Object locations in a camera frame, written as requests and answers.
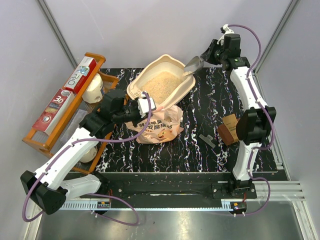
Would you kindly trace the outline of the grey metal scoop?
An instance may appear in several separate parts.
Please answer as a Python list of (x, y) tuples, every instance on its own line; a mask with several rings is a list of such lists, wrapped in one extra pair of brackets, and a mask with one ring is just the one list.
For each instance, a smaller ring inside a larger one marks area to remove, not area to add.
[(193, 75), (194, 73), (202, 69), (203, 66), (204, 66), (204, 59), (202, 57), (200, 56), (193, 57), (184, 67), (184, 72), (182, 74), (182, 77)]

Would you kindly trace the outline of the pink cat litter bag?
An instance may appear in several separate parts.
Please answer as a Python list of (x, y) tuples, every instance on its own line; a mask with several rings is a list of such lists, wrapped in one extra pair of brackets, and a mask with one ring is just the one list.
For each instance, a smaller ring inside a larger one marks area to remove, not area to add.
[(184, 130), (181, 127), (183, 113), (177, 105), (153, 113), (147, 129), (136, 141), (140, 144), (160, 144), (174, 140)]

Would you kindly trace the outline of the grey bag clip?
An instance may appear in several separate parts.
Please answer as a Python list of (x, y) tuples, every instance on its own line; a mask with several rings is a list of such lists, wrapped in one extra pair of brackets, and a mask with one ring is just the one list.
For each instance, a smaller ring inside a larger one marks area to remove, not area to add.
[(211, 148), (215, 148), (215, 144), (213, 143), (213, 137), (211, 135), (204, 136), (203, 134), (199, 135), (199, 138), (202, 139), (208, 146)]

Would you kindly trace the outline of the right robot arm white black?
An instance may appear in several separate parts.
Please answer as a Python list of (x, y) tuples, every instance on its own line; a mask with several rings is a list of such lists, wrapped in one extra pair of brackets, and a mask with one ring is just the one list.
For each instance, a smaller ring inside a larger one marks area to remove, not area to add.
[(236, 87), (244, 112), (236, 125), (239, 151), (227, 192), (239, 198), (253, 189), (253, 166), (263, 142), (274, 134), (274, 121), (277, 111), (268, 106), (254, 83), (250, 63), (241, 56), (241, 37), (231, 31), (225, 32), (220, 39), (213, 39), (207, 50), (200, 55), (202, 62), (222, 65), (224, 71)]

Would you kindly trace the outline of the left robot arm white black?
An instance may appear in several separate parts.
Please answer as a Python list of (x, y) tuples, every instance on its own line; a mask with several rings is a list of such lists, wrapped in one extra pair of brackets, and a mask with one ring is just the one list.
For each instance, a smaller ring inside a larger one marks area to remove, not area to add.
[(131, 122), (137, 125), (149, 121), (156, 109), (152, 97), (145, 91), (141, 96), (125, 103), (126, 95), (120, 89), (109, 90), (102, 101), (79, 123), (66, 144), (36, 171), (25, 171), (21, 183), (26, 193), (24, 204), (32, 200), (42, 212), (51, 215), (66, 200), (94, 194), (102, 198), (108, 193), (106, 179), (99, 173), (91, 173), (72, 180), (65, 180), (69, 171), (98, 143), (110, 143), (106, 136), (116, 124)]

